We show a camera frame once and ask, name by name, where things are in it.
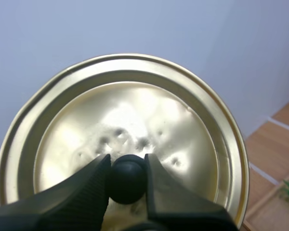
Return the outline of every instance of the can lid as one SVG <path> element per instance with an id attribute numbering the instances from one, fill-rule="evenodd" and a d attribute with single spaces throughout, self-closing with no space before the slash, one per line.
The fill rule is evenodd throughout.
<path id="1" fill-rule="evenodd" d="M 107 153 L 112 161 L 155 153 L 182 185 L 223 205 L 241 225 L 249 171 L 229 110 L 188 70 L 141 54 L 69 67 L 26 103 L 1 147 L 0 205 L 50 188 Z M 142 219 L 143 206 L 110 202 L 104 223 L 118 209 Z"/>

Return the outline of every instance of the textured grip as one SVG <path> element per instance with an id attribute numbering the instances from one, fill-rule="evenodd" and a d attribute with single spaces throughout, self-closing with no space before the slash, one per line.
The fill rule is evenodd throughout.
<path id="1" fill-rule="evenodd" d="M 70 178 L 25 200 L 0 207 L 0 230 L 99 231 L 108 205 L 110 155 L 101 155 Z"/>

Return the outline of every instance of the gold metal lid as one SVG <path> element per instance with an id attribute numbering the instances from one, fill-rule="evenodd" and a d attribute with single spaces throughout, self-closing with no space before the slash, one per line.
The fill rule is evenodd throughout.
<path id="1" fill-rule="evenodd" d="M 188 70 L 142 54 L 69 67 L 26 103 L 0 151 L 0 205 L 50 188 L 107 153 L 112 161 L 155 153 L 175 179 L 241 225 L 249 171 L 229 110 Z M 135 217 L 145 211 L 110 202 L 106 215 L 118 209 Z"/>

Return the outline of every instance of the black rubber ball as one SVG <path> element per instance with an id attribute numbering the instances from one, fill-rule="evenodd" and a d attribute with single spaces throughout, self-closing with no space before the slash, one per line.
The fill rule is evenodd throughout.
<path id="1" fill-rule="evenodd" d="M 145 169 L 135 161 L 116 161 L 107 178 L 106 190 L 117 203 L 127 205 L 138 201 L 146 190 Z"/>

